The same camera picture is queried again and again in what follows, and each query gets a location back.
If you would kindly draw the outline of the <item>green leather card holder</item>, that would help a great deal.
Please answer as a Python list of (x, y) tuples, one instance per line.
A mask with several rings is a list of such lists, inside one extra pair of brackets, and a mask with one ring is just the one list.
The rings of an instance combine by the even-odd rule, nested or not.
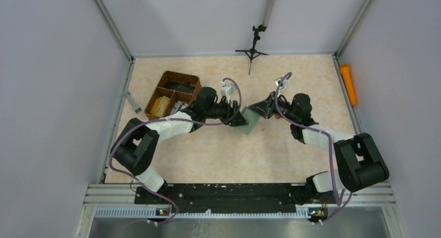
[(247, 123), (245, 125), (235, 126), (234, 129), (242, 132), (245, 135), (249, 135), (261, 116), (250, 110), (248, 107), (245, 107), (242, 110), (241, 115), (244, 117)]

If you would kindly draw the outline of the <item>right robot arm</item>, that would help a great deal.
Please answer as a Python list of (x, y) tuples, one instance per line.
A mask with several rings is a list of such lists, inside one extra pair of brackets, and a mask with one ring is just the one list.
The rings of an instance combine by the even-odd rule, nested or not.
[(248, 107), (265, 119), (285, 116), (290, 122), (293, 138), (331, 152), (337, 163), (334, 169), (318, 173), (306, 179), (306, 192), (310, 196), (319, 193), (347, 190), (357, 192), (390, 177), (388, 167), (368, 133), (350, 135), (323, 127), (312, 118), (312, 105), (307, 94), (299, 93), (288, 102), (284, 95), (275, 92), (263, 101)]

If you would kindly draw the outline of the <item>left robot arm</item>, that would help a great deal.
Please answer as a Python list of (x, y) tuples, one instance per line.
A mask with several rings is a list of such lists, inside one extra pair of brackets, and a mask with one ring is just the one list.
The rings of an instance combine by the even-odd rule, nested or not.
[(189, 106), (170, 116), (146, 122), (131, 119), (111, 148), (109, 161), (116, 160), (136, 181), (158, 192), (166, 182), (151, 164), (157, 144), (207, 126), (207, 120), (217, 120), (216, 125), (231, 127), (247, 125), (240, 113), (241, 100), (230, 98), (232, 93), (239, 91), (235, 84), (224, 84), (218, 100), (214, 88), (203, 87)]

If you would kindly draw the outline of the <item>brown woven divided basket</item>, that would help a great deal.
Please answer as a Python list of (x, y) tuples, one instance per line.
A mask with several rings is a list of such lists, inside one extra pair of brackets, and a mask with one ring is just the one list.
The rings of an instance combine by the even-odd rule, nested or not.
[[(201, 88), (200, 78), (196, 75), (165, 71), (144, 109), (144, 113), (149, 120), (169, 116), (172, 114), (172, 109), (176, 103), (191, 104)], [(158, 116), (154, 114), (155, 105), (163, 97), (166, 99), (166, 103), (160, 108), (162, 114)]]

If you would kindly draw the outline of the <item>black mini tripod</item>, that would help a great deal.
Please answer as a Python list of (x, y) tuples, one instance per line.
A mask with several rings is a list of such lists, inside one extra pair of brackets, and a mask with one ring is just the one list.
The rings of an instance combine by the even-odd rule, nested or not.
[(257, 42), (261, 39), (260, 33), (261, 32), (265, 32), (266, 29), (267, 29), (267, 27), (262, 25), (262, 24), (257, 26), (257, 27), (253, 26), (253, 28), (252, 28), (252, 31), (253, 31), (253, 41), (252, 41), (251, 48), (249, 48), (249, 49), (236, 49), (235, 50), (235, 52), (243, 52), (243, 53), (245, 53), (246, 56), (248, 57), (248, 59), (249, 59), (248, 75), (251, 74), (251, 68), (252, 68), (252, 63), (253, 63), (254, 59), (256, 59), (259, 56), (268, 56), (267, 53), (258, 51), (256, 49)]

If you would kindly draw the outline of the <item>yellow item in basket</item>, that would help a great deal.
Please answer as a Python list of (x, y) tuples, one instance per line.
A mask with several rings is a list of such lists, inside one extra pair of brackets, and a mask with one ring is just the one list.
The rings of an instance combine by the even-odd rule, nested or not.
[(168, 108), (169, 103), (170, 103), (170, 97), (161, 96), (156, 98), (150, 114), (156, 117), (163, 117), (166, 112), (166, 109)]

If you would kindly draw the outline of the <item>grey small tool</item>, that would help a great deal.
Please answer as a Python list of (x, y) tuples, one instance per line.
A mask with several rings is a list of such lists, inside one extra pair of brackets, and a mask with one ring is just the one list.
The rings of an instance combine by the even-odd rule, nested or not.
[(131, 93), (129, 91), (125, 91), (123, 93), (123, 95), (125, 96), (125, 98), (129, 101), (129, 103), (131, 104), (133, 110), (135, 113), (139, 113), (141, 112), (141, 107), (138, 103), (135, 102), (135, 100), (133, 99)]

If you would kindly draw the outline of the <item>grey pole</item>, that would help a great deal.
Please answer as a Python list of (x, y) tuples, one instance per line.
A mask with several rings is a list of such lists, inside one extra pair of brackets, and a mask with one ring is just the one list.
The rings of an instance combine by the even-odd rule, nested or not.
[(262, 20), (262, 24), (261, 24), (264, 29), (266, 29), (268, 27), (269, 19), (270, 19), (271, 12), (274, 7), (274, 3), (275, 3), (275, 0), (267, 0), (266, 1), (265, 11), (263, 14), (263, 20)]

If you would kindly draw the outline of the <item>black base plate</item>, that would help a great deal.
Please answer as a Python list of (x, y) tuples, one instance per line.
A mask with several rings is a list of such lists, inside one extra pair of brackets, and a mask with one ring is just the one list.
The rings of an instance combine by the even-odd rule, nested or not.
[(310, 185), (294, 183), (168, 184), (157, 195), (137, 187), (134, 203), (165, 204), (173, 201), (180, 214), (293, 213), (304, 204), (333, 204), (331, 192), (318, 193)]

